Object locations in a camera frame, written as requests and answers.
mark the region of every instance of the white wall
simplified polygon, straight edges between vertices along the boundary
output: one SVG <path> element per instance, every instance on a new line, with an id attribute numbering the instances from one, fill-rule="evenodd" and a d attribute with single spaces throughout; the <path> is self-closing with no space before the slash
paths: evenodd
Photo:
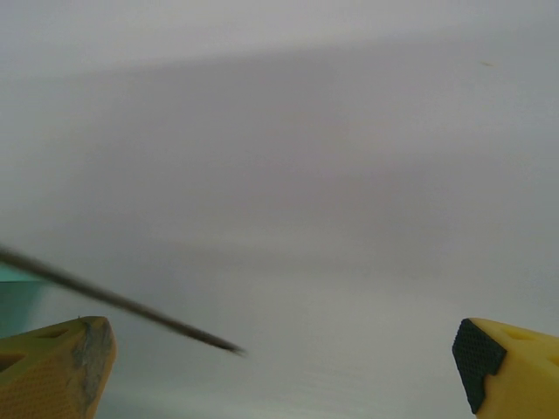
<path id="1" fill-rule="evenodd" d="M 337 2 L 301 6 L 321 16 L 312 34 L 292 4 L 246 3 L 261 18 L 227 10 L 235 27 L 282 16 L 292 40 L 246 30 L 259 45 L 157 55 L 195 22 L 186 11 L 165 31 L 180 10 L 146 11 L 136 38 L 117 31 L 123 2 L 46 21 L 38 8 L 34 31 L 3 6 L 28 25 L 0 50 L 2 241 L 250 356 L 62 291 L 31 326 L 110 317 L 120 355 L 101 419 L 469 417 L 450 352 L 462 318 L 559 334 L 553 3 L 507 2 L 505 17 L 499 1 L 356 5 L 345 30 Z M 393 26 L 375 31 L 380 15 Z"/>

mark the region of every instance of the teal surface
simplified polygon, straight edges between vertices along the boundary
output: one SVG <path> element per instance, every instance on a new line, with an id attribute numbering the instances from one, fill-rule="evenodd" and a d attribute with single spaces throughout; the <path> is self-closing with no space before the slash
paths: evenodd
<path id="1" fill-rule="evenodd" d="M 0 269 L 0 338 L 26 330 L 45 284 L 9 269 Z"/>

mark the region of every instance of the yellow object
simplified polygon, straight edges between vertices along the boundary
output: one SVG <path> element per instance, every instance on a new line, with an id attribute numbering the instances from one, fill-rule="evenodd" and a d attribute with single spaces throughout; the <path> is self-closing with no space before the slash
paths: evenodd
<path id="1" fill-rule="evenodd" d="M 452 351 L 479 419 L 559 418 L 559 338 L 465 319 Z"/>
<path id="2" fill-rule="evenodd" d="M 92 419 L 114 363 L 104 317 L 0 340 L 0 419 Z"/>

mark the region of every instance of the yellow plastic part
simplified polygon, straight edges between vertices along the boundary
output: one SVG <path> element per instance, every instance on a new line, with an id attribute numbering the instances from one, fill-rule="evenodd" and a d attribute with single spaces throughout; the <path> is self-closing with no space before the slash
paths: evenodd
<path id="1" fill-rule="evenodd" d="M 559 418 L 559 338 L 485 319 L 470 319 L 507 350 L 485 378 L 479 419 Z"/>
<path id="2" fill-rule="evenodd" d="M 0 419 L 92 419 L 116 355 L 104 317 L 0 340 Z"/>

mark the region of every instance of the black rubber tip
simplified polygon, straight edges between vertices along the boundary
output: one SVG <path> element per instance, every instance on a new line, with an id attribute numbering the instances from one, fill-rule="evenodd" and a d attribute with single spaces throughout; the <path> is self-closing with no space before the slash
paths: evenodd
<path id="1" fill-rule="evenodd" d="M 497 375 L 507 350 L 469 319 L 462 320 L 452 354 L 466 391 L 472 413 L 480 410 L 486 398 L 483 381 L 486 375 Z"/>

